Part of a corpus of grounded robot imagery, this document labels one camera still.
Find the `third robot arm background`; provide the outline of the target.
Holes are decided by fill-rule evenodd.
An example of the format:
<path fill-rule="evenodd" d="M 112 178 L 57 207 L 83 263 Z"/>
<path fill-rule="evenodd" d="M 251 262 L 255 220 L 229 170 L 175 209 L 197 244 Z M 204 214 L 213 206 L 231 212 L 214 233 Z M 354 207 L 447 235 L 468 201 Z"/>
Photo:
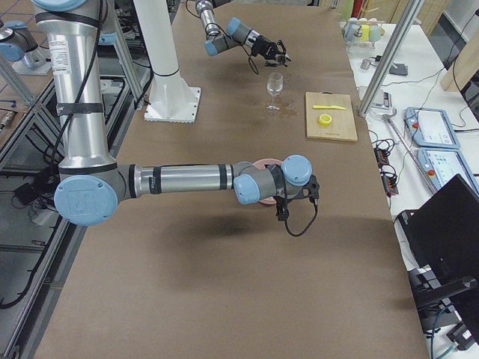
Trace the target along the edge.
<path fill-rule="evenodd" d="M 50 68 L 47 51 L 38 45 L 27 25 L 20 20 L 1 20 L 1 55 L 16 70 L 22 69 L 26 74 L 44 74 Z"/>

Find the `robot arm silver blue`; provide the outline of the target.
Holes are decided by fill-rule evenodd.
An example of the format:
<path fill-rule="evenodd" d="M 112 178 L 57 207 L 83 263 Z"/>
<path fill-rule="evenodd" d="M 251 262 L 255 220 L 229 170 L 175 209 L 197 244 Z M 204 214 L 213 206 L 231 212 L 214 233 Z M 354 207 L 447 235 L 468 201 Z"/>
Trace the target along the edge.
<path fill-rule="evenodd" d="M 100 93 L 97 49 L 100 35 L 115 34 L 113 1 L 31 1 L 37 26 L 49 41 L 57 114 L 64 158 L 54 193 L 58 213 L 80 226 L 109 219 L 123 200 L 143 194 L 234 189 L 243 204 L 272 197 L 276 216 L 291 236 L 301 236 L 318 213 L 319 190 L 311 163 L 301 155 L 281 165 L 258 169 L 251 162 L 215 165 L 119 165 L 110 155 Z M 147 120 L 193 123 L 201 96 L 180 75 L 171 20 L 165 1 L 134 1 L 153 75 Z M 288 204 L 308 198 L 312 219 L 300 233 L 291 232 Z"/>
<path fill-rule="evenodd" d="M 195 17 L 201 20 L 204 27 L 204 47 L 209 56 L 240 46 L 247 53 L 248 62 L 255 73 L 257 68 L 252 57 L 260 55 L 266 67 L 287 67 L 291 61 L 282 40 L 272 41 L 236 17 L 232 17 L 226 29 L 223 29 L 215 19 L 214 10 L 230 1 L 202 0 L 194 3 Z"/>

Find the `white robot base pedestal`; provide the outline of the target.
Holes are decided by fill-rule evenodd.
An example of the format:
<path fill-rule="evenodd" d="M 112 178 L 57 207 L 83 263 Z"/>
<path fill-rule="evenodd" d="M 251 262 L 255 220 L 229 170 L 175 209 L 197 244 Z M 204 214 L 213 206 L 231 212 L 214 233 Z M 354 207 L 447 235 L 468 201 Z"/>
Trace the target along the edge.
<path fill-rule="evenodd" d="M 134 5 L 153 71 L 145 120 L 194 123 L 201 89 L 188 86 L 180 74 L 166 2 Z"/>

